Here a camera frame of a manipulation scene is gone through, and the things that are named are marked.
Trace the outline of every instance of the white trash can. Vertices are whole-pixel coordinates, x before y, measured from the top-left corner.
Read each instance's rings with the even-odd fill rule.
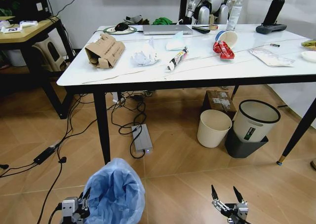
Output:
[[[206,110],[200,116],[197,139],[204,147],[215,148],[232,127],[232,120],[223,112]]]
[[[239,105],[233,130],[242,142],[260,142],[280,119],[280,113],[270,104],[245,100]]]

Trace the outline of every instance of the trash bag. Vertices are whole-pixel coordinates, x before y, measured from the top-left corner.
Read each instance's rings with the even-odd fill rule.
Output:
[[[91,188],[90,216],[85,224],[136,224],[145,207],[145,189],[130,165],[115,158],[91,176],[84,193]]]

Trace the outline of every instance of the red wrapper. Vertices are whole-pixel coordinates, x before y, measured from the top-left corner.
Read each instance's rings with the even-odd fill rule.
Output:
[[[226,42],[220,40],[214,43],[213,50],[216,53],[221,54],[220,57],[222,60],[231,60],[235,58],[234,52],[226,44]]]

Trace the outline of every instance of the computer mouse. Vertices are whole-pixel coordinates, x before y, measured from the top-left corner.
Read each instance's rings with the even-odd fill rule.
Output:
[[[128,25],[126,23],[119,23],[115,26],[115,31],[125,31],[126,29],[128,29]]]

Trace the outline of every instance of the plastic bottle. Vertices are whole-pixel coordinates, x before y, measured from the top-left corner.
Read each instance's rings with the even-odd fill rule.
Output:
[[[242,0],[237,0],[232,7],[232,11],[229,16],[226,31],[235,30],[240,13],[241,13],[241,9],[242,9]]]

